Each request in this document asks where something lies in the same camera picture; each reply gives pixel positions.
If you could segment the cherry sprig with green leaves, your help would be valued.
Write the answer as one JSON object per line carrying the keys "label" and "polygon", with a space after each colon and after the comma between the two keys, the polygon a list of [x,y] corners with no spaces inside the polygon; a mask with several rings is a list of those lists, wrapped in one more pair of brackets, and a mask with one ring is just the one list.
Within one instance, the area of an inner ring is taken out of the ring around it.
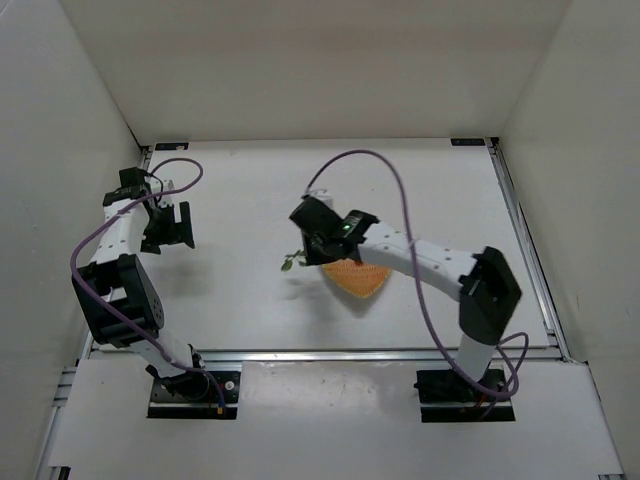
{"label": "cherry sprig with green leaves", "polygon": [[289,253],[284,256],[283,263],[280,267],[282,272],[290,271],[294,266],[305,267],[307,265],[305,251],[299,249],[294,253]]}

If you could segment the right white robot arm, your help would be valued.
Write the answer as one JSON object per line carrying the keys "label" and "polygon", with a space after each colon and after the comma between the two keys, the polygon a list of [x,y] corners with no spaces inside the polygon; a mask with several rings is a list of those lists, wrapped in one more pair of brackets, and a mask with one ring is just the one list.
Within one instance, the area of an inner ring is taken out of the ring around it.
{"label": "right white robot arm", "polygon": [[469,253],[414,240],[363,211],[342,218],[313,195],[304,196],[289,219],[301,232],[310,266],[353,260],[386,267],[412,277],[418,293],[427,284],[456,301],[462,337],[449,363],[472,386],[480,384],[522,296],[501,251]]}

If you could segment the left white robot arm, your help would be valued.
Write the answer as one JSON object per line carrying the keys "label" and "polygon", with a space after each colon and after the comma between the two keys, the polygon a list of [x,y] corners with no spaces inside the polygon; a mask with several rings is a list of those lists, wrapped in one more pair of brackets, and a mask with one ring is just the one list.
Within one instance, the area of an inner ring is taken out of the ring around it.
{"label": "left white robot arm", "polygon": [[159,255],[163,246],[195,247],[190,205],[175,205],[170,180],[131,167],[119,172],[120,187],[105,194],[105,223],[86,266],[77,259],[86,241],[72,254],[72,284],[93,339],[100,345],[136,353],[151,375],[168,384],[190,379],[203,367],[188,343],[164,328],[160,297],[140,255]]}

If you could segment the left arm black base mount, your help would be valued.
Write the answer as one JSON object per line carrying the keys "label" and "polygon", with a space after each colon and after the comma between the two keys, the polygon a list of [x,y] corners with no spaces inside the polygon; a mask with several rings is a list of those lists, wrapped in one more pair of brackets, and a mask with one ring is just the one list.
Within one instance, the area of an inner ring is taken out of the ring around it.
{"label": "left arm black base mount", "polygon": [[241,372],[210,371],[224,396],[219,406],[219,392],[210,380],[200,375],[181,383],[153,381],[147,417],[150,419],[235,420],[241,387]]}

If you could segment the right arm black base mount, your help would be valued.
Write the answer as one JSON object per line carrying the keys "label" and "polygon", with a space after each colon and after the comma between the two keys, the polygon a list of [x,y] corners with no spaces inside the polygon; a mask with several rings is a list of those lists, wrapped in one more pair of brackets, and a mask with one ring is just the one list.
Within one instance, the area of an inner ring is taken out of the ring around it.
{"label": "right arm black base mount", "polygon": [[422,423],[514,422],[510,400],[496,401],[471,387],[453,370],[418,370]]}

